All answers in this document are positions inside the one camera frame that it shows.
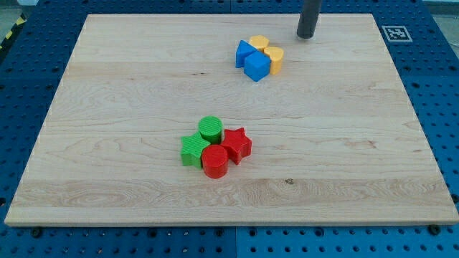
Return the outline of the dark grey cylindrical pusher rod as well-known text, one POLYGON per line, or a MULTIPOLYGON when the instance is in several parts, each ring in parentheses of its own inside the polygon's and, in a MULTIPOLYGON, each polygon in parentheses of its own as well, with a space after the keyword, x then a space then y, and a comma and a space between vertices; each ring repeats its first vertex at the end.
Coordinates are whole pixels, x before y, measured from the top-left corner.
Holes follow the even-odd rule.
POLYGON ((318 16, 321 11, 322 0, 304 0, 303 8, 300 13, 297 36, 302 39, 310 39, 313 37, 318 16))

